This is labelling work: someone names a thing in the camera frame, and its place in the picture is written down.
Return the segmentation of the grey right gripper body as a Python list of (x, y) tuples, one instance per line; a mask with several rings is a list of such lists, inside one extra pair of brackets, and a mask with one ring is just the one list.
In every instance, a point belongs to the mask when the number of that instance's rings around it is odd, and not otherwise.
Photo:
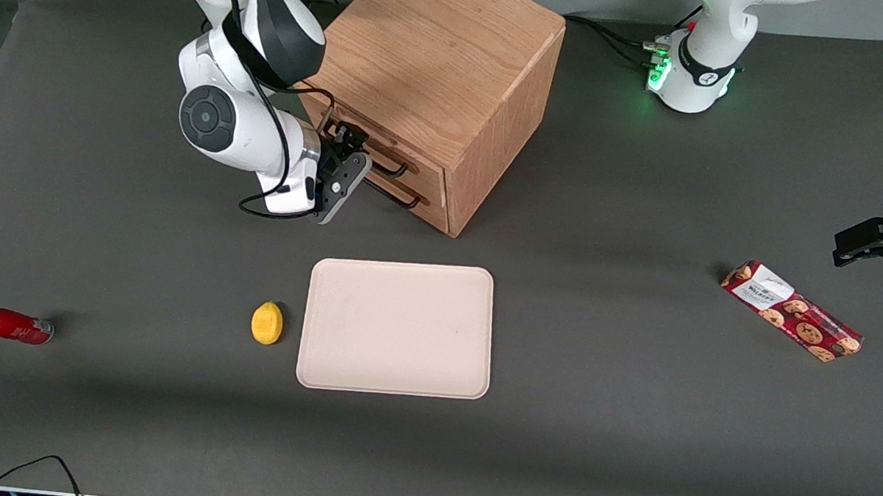
[(366, 152), (356, 151), (344, 157), (332, 156), (316, 175), (315, 221), (328, 225), (352, 196), (373, 167)]

